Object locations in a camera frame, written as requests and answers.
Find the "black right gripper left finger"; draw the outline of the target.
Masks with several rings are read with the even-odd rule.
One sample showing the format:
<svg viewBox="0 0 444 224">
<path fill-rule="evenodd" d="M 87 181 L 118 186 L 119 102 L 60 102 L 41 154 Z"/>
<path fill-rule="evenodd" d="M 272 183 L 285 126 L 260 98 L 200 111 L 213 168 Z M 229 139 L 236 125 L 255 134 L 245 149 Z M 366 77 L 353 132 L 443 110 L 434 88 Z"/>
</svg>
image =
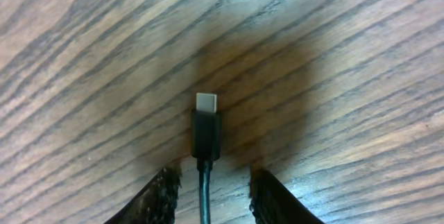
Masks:
<svg viewBox="0 0 444 224">
<path fill-rule="evenodd" d="M 173 224 L 180 187 L 178 172 L 163 168 L 105 224 Z"/>
</svg>

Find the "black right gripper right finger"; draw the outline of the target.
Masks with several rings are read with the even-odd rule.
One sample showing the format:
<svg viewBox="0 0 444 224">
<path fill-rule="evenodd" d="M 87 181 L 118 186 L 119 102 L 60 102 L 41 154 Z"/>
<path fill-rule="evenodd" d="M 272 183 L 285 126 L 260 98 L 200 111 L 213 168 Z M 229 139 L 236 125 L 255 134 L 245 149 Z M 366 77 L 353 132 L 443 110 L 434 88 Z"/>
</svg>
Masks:
<svg viewBox="0 0 444 224">
<path fill-rule="evenodd" d="M 323 224 L 267 170 L 252 174 L 250 198 L 256 224 Z"/>
</svg>

